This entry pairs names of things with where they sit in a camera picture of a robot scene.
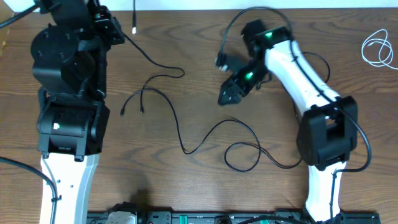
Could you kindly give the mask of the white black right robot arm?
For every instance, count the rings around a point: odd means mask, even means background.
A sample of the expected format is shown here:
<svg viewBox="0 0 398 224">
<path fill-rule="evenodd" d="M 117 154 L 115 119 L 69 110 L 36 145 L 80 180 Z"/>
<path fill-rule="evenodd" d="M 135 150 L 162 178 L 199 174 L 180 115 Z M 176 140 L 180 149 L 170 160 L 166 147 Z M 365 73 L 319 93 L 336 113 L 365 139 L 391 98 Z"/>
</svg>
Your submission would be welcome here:
<svg viewBox="0 0 398 224">
<path fill-rule="evenodd" d="M 290 26 L 266 29 L 260 20 L 247 23 L 241 37 L 248 63 L 221 49 L 215 65 L 232 75 L 221 86 L 219 105 L 237 104 L 267 73 L 275 75 L 298 110 L 296 138 L 308 165 L 305 211 L 312 223 L 335 222 L 340 182 L 350 153 L 357 146 L 358 106 L 351 96 L 332 90 L 306 61 Z"/>
</svg>

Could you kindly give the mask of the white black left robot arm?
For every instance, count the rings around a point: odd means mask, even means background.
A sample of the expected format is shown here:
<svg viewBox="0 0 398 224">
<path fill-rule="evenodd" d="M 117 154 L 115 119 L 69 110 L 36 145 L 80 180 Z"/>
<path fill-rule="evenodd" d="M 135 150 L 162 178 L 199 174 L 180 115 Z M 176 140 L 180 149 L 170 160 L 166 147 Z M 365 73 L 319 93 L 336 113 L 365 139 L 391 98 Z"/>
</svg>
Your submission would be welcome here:
<svg viewBox="0 0 398 224">
<path fill-rule="evenodd" d="M 123 44 L 118 20 L 98 1 L 37 1 L 53 24 L 32 41 L 40 83 L 37 120 L 44 175 L 41 223 L 86 223 L 110 110 L 107 53 Z"/>
</svg>

